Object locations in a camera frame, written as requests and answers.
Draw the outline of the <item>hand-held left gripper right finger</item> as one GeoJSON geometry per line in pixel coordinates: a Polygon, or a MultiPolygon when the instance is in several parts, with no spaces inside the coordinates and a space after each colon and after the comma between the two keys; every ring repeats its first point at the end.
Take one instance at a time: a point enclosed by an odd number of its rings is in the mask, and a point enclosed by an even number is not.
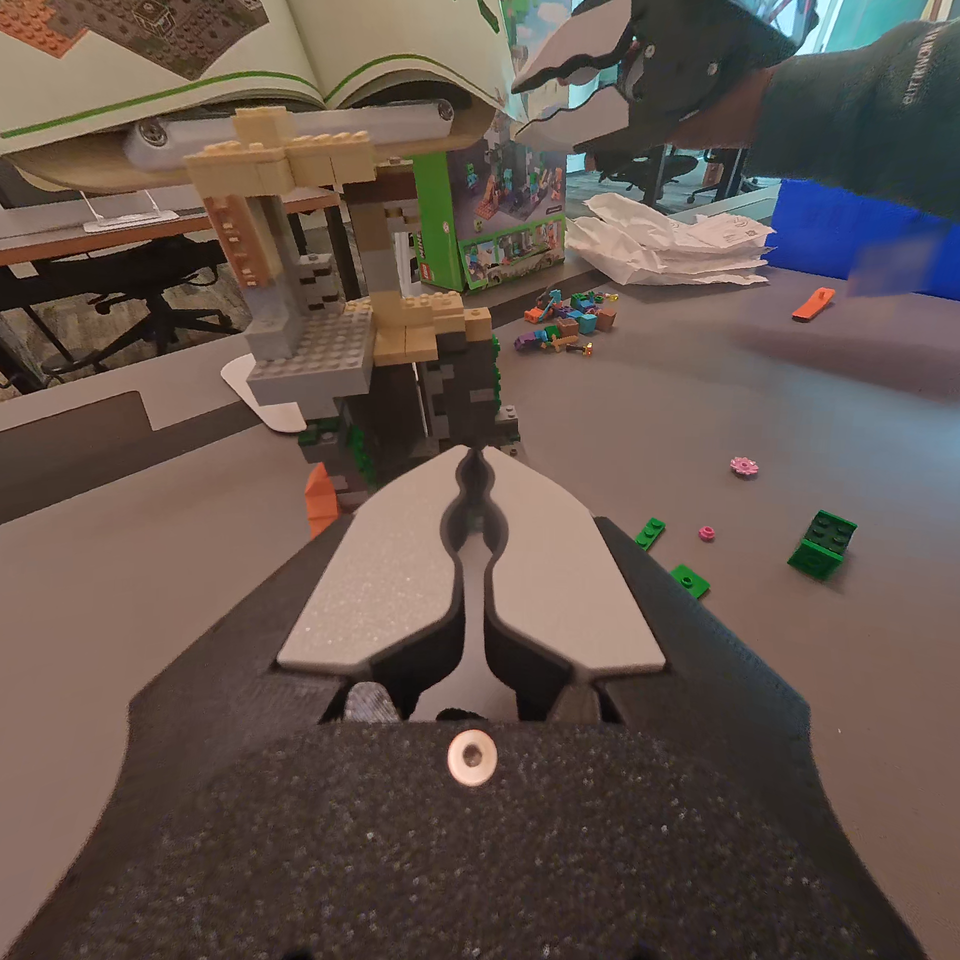
{"type": "Polygon", "coordinates": [[[480,478],[486,663],[521,716],[545,717],[570,686],[662,672],[666,656],[591,511],[492,446],[480,478]]]}

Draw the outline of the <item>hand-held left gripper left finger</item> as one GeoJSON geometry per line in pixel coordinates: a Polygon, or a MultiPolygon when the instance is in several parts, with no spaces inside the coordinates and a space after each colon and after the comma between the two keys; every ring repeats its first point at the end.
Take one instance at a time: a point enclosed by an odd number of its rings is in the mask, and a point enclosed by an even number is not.
{"type": "Polygon", "coordinates": [[[453,446],[353,514],[278,652],[279,667],[372,681],[401,714],[459,665],[466,612],[458,551],[474,450],[453,446]]]}

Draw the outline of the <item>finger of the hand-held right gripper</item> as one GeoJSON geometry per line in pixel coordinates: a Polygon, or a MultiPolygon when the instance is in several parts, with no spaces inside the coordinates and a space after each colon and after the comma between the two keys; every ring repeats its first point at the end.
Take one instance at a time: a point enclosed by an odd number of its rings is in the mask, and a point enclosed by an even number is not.
{"type": "Polygon", "coordinates": [[[583,152],[584,144],[626,129],[631,103],[619,90],[595,90],[576,107],[534,119],[513,133],[513,142],[538,152],[583,152]]]}
{"type": "Polygon", "coordinates": [[[534,90],[552,80],[582,85],[580,73],[618,64],[634,42],[632,1],[583,1],[554,30],[515,76],[511,92],[534,90]]]}

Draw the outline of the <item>toy brick building model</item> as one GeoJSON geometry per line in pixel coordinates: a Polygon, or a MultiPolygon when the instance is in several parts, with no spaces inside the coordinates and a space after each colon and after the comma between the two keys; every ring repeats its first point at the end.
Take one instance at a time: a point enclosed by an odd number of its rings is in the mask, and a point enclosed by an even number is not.
{"type": "Polygon", "coordinates": [[[283,106],[240,108],[232,126],[234,138],[185,164],[251,314],[246,384],[262,407],[297,407],[301,444],[320,462],[305,494],[311,535],[455,446],[516,455],[490,311],[458,293],[402,293],[392,240],[418,225],[412,164],[364,126],[298,134],[283,106]],[[343,302],[317,259],[295,258],[283,199],[297,188],[345,200],[366,296],[343,302]]]}

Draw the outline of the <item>green brick assembly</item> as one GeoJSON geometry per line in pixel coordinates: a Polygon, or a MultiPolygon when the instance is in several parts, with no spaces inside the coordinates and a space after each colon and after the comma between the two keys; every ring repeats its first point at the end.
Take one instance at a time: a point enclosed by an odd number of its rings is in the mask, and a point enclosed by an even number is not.
{"type": "Polygon", "coordinates": [[[856,522],[827,510],[818,510],[787,564],[818,581],[828,581],[844,563],[856,522]]]}

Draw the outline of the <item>person's right forearm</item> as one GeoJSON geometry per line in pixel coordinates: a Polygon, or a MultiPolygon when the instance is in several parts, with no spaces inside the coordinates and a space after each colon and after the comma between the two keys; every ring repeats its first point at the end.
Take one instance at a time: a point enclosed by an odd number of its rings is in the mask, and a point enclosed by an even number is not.
{"type": "Polygon", "coordinates": [[[903,23],[868,46],[777,66],[748,168],[957,222],[958,20],[903,23]]]}

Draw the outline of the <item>person's right hand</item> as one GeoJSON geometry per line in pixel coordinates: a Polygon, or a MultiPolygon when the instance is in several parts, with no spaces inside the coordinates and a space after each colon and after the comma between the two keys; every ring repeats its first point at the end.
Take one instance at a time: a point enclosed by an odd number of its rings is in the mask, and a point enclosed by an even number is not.
{"type": "Polygon", "coordinates": [[[723,98],[681,121],[666,142],[689,150],[750,148],[776,71],[771,67],[750,72],[723,98]]]}

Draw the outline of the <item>black office chair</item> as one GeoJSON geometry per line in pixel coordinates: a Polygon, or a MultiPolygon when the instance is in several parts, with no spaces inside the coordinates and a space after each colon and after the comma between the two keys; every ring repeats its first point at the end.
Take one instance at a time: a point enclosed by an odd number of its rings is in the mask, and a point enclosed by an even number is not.
{"type": "Polygon", "coordinates": [[[625,185],[628,191],[636,187],[642,203],[652,208],[663,198],[666,184],[689,174],[699,163],[699,156],[666,146],[636,157],[629,152],[597,151],[590,158],[601,183],[625,185]]]}
{"type": "Polygon", "coordinates": [[[92,295],[89,304],[102,316],[113,306],[143,302],[148,309],[144,318],[108,346],[79,359],[74,359],[50,330],[41,326],[65,359],[60,364],[45,362],[41,366],[44,374],[60,377],[85,368],[102,373],[107,359],[136,342],[152,343],[157,355],[165,354],[171,344],[178,342],[177,330],[237,334],[239,330],[222,310],[174,308],[164,296],[176,286],[193,285],[201,270],[210,270],[216,282],[219,266],[226,262],[218,241],[196,242],[186,235],[175,235],[100,257],[37,260],[37,275],[23,279],[15,277],[9,267],[2,267],[1,309],[24,309],[36,321],[39,316],[33,311],[35,305],[72,296],[92,295]]]}

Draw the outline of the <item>green toy set box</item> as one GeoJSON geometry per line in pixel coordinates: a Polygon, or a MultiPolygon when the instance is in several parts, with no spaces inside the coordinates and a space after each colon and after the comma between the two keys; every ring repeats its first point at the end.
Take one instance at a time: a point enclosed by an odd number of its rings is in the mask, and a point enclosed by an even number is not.
{"type": "Polygon", "coordinates": [[[461,2],[478,26],[451,28],[439,59],[455,97],[486,90],[498,110],[471,145],[413,160],[420,210],[414,242],[417,277],[456,292],[488,289],[564,259],[568,157],[519,142],[527,121],[569,105],[557,80],[513,95],[513,73],[527,66],[570,18],[570,1],[461,2]],[[490,23],[499,29],[495,36],[490,23]]]}

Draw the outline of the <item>pile of white paper bags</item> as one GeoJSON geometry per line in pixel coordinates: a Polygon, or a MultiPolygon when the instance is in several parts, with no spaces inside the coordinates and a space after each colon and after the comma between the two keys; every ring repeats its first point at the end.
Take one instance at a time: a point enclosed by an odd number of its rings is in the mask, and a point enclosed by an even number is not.
{"type": "Polygon", "coordinates": [[[566,220],[565,246],[621,285],[765,284],[768,225],[721,212],[679,222],[614,193],[585,202],[591,215],[566,220]]]}

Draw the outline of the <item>open instruction booklet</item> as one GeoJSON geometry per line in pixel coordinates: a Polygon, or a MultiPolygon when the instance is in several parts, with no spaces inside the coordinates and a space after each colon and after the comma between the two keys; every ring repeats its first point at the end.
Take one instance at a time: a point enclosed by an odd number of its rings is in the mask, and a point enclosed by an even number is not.
{"type": "Polygon", "coordinates": [[[430,99],[424,83],[522,118],[513,30],[484,1],[3,1],[2,155],[216,102],[430,99]]]}

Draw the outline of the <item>pile of colourful lego pieces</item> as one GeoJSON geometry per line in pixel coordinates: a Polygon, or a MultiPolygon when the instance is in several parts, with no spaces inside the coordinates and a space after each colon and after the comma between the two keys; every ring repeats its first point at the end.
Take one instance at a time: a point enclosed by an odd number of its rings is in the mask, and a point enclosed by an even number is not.
{"type": "Polygon", "coordinates": [[[513,341],[519,354],[594,353],[593,336],[613,330],[618,316],[619,295],[586,291],[564,298],[560,289],[546,290],[523,314],[529,329],[513,341]]]}

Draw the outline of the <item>blue storage bin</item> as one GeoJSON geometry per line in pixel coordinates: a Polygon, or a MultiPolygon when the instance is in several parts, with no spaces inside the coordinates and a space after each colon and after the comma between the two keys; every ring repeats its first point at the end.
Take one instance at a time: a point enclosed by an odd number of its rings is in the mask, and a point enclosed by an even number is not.
{"type": "Polygon", "coordinates": [[[959,227],[891,201],[783,179],[768,238],[770,266],[846,280],[854,294],[959,299],[959,227]]]}

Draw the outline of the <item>clear acrylic stand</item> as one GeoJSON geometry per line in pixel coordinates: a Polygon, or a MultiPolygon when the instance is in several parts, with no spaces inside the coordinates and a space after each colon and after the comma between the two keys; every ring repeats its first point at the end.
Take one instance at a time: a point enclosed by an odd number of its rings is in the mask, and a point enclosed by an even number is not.
{"type": "Polygon", "coordinates": [[[128,212],[115,217],[106,217],[94,207],[88,195],[84,191],[80,191],[80,197],[83,198],[83,201],[94,217],[92,221],[86,221],[81,225],[83,231],[86,234],[106,234],[125,231],[135,227],[169,223],[181,218],[180,214],[174,210],[161,209],[151,191],[145,189],[142,190],[141,193],[149,200],[151,210],[128,212]]]}

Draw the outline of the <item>wooden edged side table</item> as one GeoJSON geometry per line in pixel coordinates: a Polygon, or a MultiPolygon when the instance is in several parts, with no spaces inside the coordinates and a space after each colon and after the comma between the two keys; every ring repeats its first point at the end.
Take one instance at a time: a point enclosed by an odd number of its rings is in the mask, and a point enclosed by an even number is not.
{"type": "MultiPolygon", "coordinates": [[[[38,274],[35,262],[43,259],[63,258],[78,260],[81,258],[100,258],[110,253],[126,251],[141,246],[154,239],[176,235],[185,235],[188,239],[196,242],[211,240],[219,242],[216,232],[210,227],[207,212],[202,206],[187,208],[183,204],[176,205],[176,201],[181,201],[186,198],[188,192],[191,192],[191,188],[170,187],[158,190],[160,196],[159,207],[162,210],[174,210],[179,214],[178,220],[153,225],[136,226],[130,229],[100,234],[87,234],[84,232],[82,224],[87,221],[92,221],[94,217],[87,204],[78,199],[34,207],[22,207],[10,210],[3,209],[2,267],[8,267],[16,278],[23,280],[35,277],[38,274]]],[[[192,292],[197,292],[206,290],[211,285],[215,285],[220,279],[220,267],[221,265],[218,269],[219,277],[216,281],[212,279],[211,270],[201,270],[194,276],[193,285],[182,284],[167,290],[164,293],[166,301],[168,302],[166,294],[173,289],[184,287],[192,292]]],[[[32,311],[38,316],[39,319],[37,320],[30,318],[24,309],[2,311],[3,316],[11,311],[20,311],[26,314],[27,319],[32,322],[32,325],[54,349],[54,352],[43,361],[36,359],[30,361],[20,360],[18,354],[15,353],[14,347],[9,345],[6,340],[3,340],[2,375],[6,378],[11,388],[18,390],[22,395],[26,395],[44,389],[50,385],[53,379],[64,380],[69,375],[76,373],[76,371],[74,371],[61,376],[51,376],[43,372],[42,365],[45,362],[52,361],[54,364],[61,364],[64,363],[66,359],[60,354],[54,343],[44,335],[42,326],[50,330],[54,338],[74,359],[80,359],[87,354],[102,350],[123,334],[119,334],[104,347],[90,347],[87,352],[80,353],[78,349],[70,350],[65,346],[51,326],[42,319],[39,312],[40,308],[44,305],[55,305],[60,302],[74,304],[74,306],[78,308],[88,306],[96,312],[95,308],[90,305],[92,299],[92,294],[80,294],[36,304],[33,306],[32,311]]],[[[124,302],[115,306],[141,306],[145,308],[146,312],[139,321],[143,319],[148,312],[146,304],[140,300],[124,302]]],[[[109,314],[115,306],[112,306],[107,314],[109,314]]],[[[205,308],[222,310],[234,325],[232,317],[226,312],[225,307],[220,306],[219,301],[211,301],[208,299],[205,301],[203,307],[190,309],[205,308]]]]}

